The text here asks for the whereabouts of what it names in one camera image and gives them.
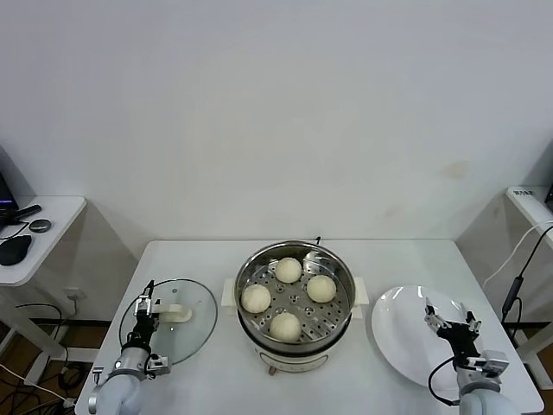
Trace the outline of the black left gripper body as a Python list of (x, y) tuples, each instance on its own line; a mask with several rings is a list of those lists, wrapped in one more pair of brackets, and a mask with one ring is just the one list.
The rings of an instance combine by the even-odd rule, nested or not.
[(127, 343), (134, 346), (149, 346), (152, 335), (159, 325), (159, 314), (138, 313), (133, 330), (127, 335)]

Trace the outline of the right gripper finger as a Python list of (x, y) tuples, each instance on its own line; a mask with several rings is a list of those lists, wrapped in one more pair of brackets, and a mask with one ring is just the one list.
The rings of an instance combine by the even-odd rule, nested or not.
[(472, 332), (479, 332), (481, 321), (478, 321), (474, 313), (469, 310), (464, 303), (461, 303), (461, 311), (465, 315), (465, 323), (468, 326), (468, 329)]
[(435, 312), (435, 307), (428, 297), (425, 298), (424, 321), (436, 334), (440, 329), (449, 328), (449, 323)]

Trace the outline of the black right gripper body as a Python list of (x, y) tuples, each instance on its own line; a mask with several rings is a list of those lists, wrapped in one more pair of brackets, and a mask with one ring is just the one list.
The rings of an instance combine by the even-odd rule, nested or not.
[(479, 335), (472, 331), (467, 324), (450, 322), (447, 327), (440, 327), (436, 334), (449, 344), (453, 351), (454, 361), (467, 361), (469, 358), (480, 356), (474, 344)]

